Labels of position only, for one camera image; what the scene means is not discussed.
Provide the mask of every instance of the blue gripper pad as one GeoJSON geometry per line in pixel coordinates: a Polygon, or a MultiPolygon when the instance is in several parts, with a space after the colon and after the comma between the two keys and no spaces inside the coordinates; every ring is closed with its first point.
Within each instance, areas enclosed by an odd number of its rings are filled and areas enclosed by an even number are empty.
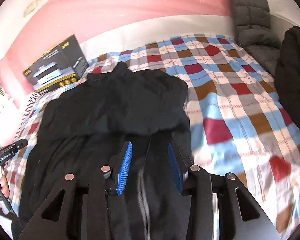
{"type": "Polygon", "coordinates": [[[117,186],[118,196],[122,194],[122,192],[126,187],[131,159],[132,159],[132,143],[128,143],[128,147],[124,155],[123,162],[118,174],[118,186],[117,186]]]}
{"type": "Polygon", "coordinates": [[[168,156],[169,156],[169,164],[170,167],[172,168],[172,174],[173,174],[173,179],[176,184],[177,190],[179,191],[180,194],[183,192],[182,188],[182,174],[176,159],[176,155],[173,150],[172,143],[169,143],[168,146],[168,156]]]}

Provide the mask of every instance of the black product box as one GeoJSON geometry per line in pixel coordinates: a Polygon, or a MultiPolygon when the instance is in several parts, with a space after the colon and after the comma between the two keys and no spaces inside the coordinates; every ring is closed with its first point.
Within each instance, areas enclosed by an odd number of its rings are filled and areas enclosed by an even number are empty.
{"type": "Polygon", "coordinates": [[[44,52],[23,74],[40,94],[78,81],[88,63],[74,35],[44,52]]]}

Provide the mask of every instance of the pink wall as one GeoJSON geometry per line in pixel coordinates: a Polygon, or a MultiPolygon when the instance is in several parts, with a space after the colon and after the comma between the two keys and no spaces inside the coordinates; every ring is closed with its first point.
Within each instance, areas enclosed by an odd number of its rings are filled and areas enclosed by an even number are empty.
{"type": "Polygon", "coordinates": [[[84,42],[120,26],[172,15],[230,16],[228,0],[49,0],[26,24],[0,61],[0,78],[17,107],[33,88],[22,72],[71,34],[84,42]]]}

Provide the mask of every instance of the dark clothing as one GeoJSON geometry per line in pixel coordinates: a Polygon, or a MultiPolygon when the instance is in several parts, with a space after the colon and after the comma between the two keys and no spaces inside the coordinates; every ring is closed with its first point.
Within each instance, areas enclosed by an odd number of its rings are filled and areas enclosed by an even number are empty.
{"type": "Polygon", "coordinates": [[[236,43],[272,76],[280,56],[281,42],[270,31],[267,0],[231,0],[236,43]]]}
{"type": "Polygon", "coordinates": [[[300,27],[284,35],[274,85],[279,102],[300,129],[300,27]]]}
{"type": "Polygon", "coordinates": [[[113,72],[87,78],[52,100],[44,111],[37,144],[27,160],[14,236],[61,178],[73,173],[78,185],[87,187],[91,173],[118,153],[123,140],[129,140],[133,157],[120,200],[124,208],[116,207],[116,199],[111,203],[116,239],[123,239],[120,234],[145,238],[137,191],[137,175],[143,166],[151,239],[185,239],[190,202],[176,190],[167,149],[173,132],[183,152],[191,155],[189,119],[184,112],[186,83],[160,70],[133,73],[121,62],[113,72]],[[130,230],[122,232],[127,219],[130,230]]]}

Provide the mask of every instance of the bed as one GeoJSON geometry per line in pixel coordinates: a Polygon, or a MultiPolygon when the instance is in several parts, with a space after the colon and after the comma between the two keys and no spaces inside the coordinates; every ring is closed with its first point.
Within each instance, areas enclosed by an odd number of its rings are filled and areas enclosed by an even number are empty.
{"type": "MultiPolygon", "coordinates": [[[[85,75],[109,72],[119,61],[132,71],[160,69],[188,84],[185,111],[195,163],[218,175],[234,172],[287,239],[300,223],[300,131],[278,102],[272,76],[231,37],[204,34],[103,54],[90,61],[85,75]]],[[[6,165],[16,213],[45,106],[82,82],[84,77],[42,96],[31,94],[15,137],[26,138],[28,146],[6,165]]],[[[214,213],[218,239],[216,201],[214,213]]]]}

